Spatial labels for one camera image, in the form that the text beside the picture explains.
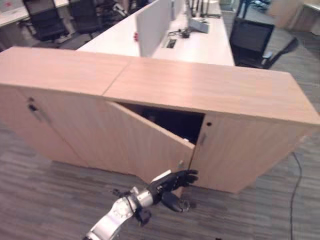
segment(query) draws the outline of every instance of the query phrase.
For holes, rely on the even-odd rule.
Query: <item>cabinet door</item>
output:
[[[145,182],[187,169],[194,145],[104,98],[24,89],[50,124],[91,167],[133,174]]]
[[[59,162],[87,166],[48,125],[39,109],[35,109],[34,105],[30,109],[29,104],[16,88],[0,86],[0,121],[43,156]]]
[[[284,159],[310,128],[289,122],[206,115],[191,168],[195,185],[238,193]]]

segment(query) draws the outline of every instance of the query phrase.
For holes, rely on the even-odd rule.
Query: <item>desk leg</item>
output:
[[[3,49],[8,49],[12,46],[28,46],[20,28],[15,22],[0,28],[0,42]]]

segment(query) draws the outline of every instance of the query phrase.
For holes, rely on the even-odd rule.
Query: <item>white desk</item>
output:
[[[54,0],[54,1],[57,8],[68,5],[68,0]],[[27,12],[27,9],[24,6],[0,13],[0,28],[5,25],[24,19],[28,17],[28,15],[29,14]]]
[[[218,3],[216,8],[218,9],[214,13],[220,13]],[[172,39],[177,39],[174,48],[166,48],[161,44],[152,57],[156,59],[234,66],[235,62],[223,18],[207,18],[206,21],[209,22],[208,34],[191,32],[190,38],[171,37]],[[169,32],[183,29],[186,26],[187,17],[182,11],[176,20],[171,22]]]
[[[78,51],[139,57],[139,45],[134,40],[134,34],[137,31],[136,14],[143,10],[143,8],[140,9],[138,12],[109,28],[80,47]],[[218,13],[220,12],[218,4],[214,12],[216,13],[217,11]],[[223,18],[208,18],[207,21],[210,23],[208,34],[192,32],[188,39],[179,38],[174,48],[163,48],[163,45],[160,44],[152,57],[234,66],[234,59]],[[186,26],[187,17],[184,11],[181,11],[176,20],[171,22],[169,31],[176,31]]]
[[[134,35],[137,32],[136,15],[143,10],[142,8],[118,22],[80,47],[78,51],[139,57],[139,44],[135,41]]]

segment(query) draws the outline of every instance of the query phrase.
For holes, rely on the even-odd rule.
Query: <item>cabinet handle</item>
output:
[[[35,105],[35,100],[32,97],[28,99],[27,107],[30,110],[30,112],[33,114],[33,116],[36,119],[38,119],[39,122],[42,122],[42,120],[45,120],[48,123],[50,123],[50,119],[48,115],[44,111],[42,111],[38,106]]]
[[[203,144],[204,144],[206,138],[207,138],[207,134],[204,133],[204,134],[202,135],[202,137],[201,137],[200,145],[203,145]]]
[[[30,112],[32,113],[32,115],[39,121],[42,122],[41,117],[39,116],[39,109],[33,105],[33,104],[28,104],[27,105],[28,109],[30,110]]]

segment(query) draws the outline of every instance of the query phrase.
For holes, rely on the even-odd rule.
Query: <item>black cable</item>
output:
[[[134,212],[134,209],[132,208],[132,206],[131,206],[131,202],[130,202],[130,200],[129,200],[129,198],[127,197],[127,196],[124,196],[125,198],[126,198],[126,200],[128,201],[128,203],[129,203],[129,206],[130,206],[130,209],[131,209],[131,212],[132,212],[132,214],[134,215],[135,214],[135,212]]]
[[[299,187],[301,179],[302,179],[302,167],[300,165],[300,162],[298,160],[298,157],[297,157],[296,153],[292,152],[292,155],[293,155],[294,159],[296,160],[296,163],[299,166],[299,177],[298,177],[298,180],[296,181],[294,190],[293,190],[292,195],[291,195],[291,201],[290,201],[290,239],[294,240],[294,225],[293,225],[293,211],[294,211],[294,208],[293,208],[293,205],[294,205],[294,199],[295,199],[295,195],[296,195],[296,192],[297,192],[297,188]]]

